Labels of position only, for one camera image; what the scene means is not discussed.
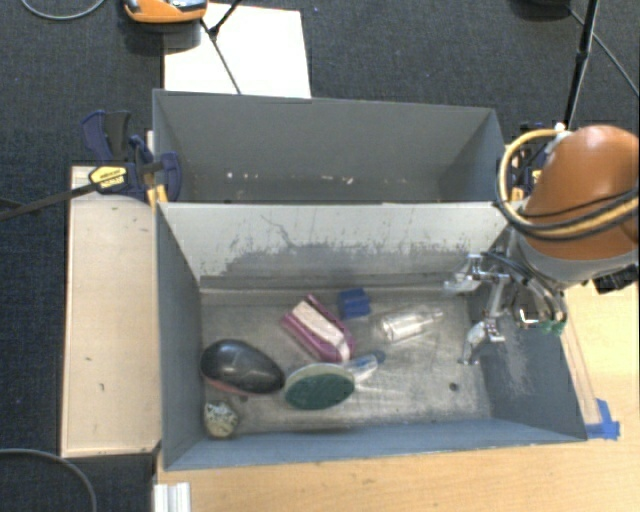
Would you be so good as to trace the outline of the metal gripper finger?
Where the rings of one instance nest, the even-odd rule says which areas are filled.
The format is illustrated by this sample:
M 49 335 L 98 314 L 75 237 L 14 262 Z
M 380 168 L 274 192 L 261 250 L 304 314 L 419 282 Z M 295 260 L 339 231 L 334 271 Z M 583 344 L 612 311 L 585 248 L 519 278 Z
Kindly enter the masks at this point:
M 481 320 L 467 332 L 458 363 L 465 366 L 475 365 L 479 362 L 480 352 L 486 345 L 505 341 L 506 337 L 498 329 L 495 319 Z
M 473 293 L 481 285 L 483 256 L 468 254 L 443 283 L 445 293 Z

